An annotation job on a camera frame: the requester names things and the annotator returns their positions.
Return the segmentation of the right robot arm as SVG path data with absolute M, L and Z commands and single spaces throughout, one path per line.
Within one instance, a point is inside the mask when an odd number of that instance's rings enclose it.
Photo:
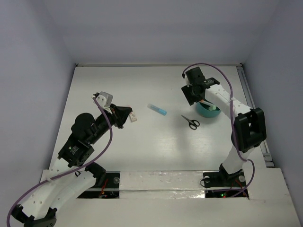
M 189 105 L 206 100 L 231 121 L 232 148 L 218 172 L 213 172 L 206 183 L 207 187 L 230 185 L 240 175 L 250 153 L 267 138 L 264 112 L 234 98 L 233 90 L 226 91 L 217 79 L 207 79 L 198 64 L 186 67 L 182 78 L 186 80 L 186 85 L 181 90 Z

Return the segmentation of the green highlighter marker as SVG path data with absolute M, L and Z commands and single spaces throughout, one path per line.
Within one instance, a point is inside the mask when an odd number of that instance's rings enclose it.
M 216 111 L 217 110 L 217 107 L 216 106 L 210 106 L 209 107 L 209 111 Z

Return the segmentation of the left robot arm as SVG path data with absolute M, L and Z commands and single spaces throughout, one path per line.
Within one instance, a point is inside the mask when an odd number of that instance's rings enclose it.
M 113 127 L 123 128 L 132 109 L 111 104 L 109 111 L 101 109 L 97 118 L 90 113 L 79 114 L 71 134 L 50 167 L 45 179 L 25 192 L 10 208 L 6 225 L 14 218 L 25 227 L 53 227 L 59 211 L 88 188 L 101 186 L 106 170 L 96 163 L 104 151 L 88 161 L 93 145 L 110 133 L 107 150 L 113 139 Z

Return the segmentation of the teal round organizer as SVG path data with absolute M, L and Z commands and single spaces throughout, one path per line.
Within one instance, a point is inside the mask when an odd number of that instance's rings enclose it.
M 197 113 L 204 118 L 215 118 L 221 113 L 221 110 L 219 108 L 216 108 L 214 110 L 210 110 L 209 108 L 210 106 L 203 103 L 196 104 Z

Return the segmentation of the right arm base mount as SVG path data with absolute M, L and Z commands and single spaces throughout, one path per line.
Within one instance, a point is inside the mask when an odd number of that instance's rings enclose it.
M 242 169 L 229 175 L 220 165 L 217 172 L 203 172 L 203 178 L 199 183 L 205 188 L 206 198 L 249 197 Z

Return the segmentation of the white staple box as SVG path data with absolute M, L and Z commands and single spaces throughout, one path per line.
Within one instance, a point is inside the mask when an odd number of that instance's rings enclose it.
M 137 117 L 136 117 L 136 114 L 135 114 L 134 112 L 131 112 L 131 113 L 129 114 L 129 117 L 130 117 L 130 121 L 131 121 L 131 122 L 137 121 Z

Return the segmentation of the orange highlighter marker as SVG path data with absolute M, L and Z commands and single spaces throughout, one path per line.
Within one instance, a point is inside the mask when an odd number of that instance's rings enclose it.
M 205 104 L 205 105 L 208 105 L 208 106 L 213 106 L 212 103 L 207 102 L 207 101 L 205 101 L 205 100 L 200 101 L 200 103 Z

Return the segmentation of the black handled scissors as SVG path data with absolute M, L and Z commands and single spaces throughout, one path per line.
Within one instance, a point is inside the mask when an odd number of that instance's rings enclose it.
M 196 130 L 200 126 L 199 121 L 194 120 L 194 119 L 191 120 L 183 115 L 182 115 L 182 117 L 188 122 L 188 125 L 192 130 Z

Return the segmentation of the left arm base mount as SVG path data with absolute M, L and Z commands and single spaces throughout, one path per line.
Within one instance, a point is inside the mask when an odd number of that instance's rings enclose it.
M 84 169 L 93 174 L 95 184 L 80 194 L 78 199 L 118 199 L 120 197 L 120 172 L 107 172 L 97 163 L 92 163 Z

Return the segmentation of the blue highlighter marker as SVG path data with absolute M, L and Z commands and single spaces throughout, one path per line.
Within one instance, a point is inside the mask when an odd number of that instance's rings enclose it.
M 151 110 L 163 115 L 163 116 L 165 116 L 167 114 L 167 111 L 165 111 L 165 110 L 163 110 L 163 109 L 161 109 L 161 108 L 159 108 L 155 105 L 148 104 L 147 107 L 150 108 Z

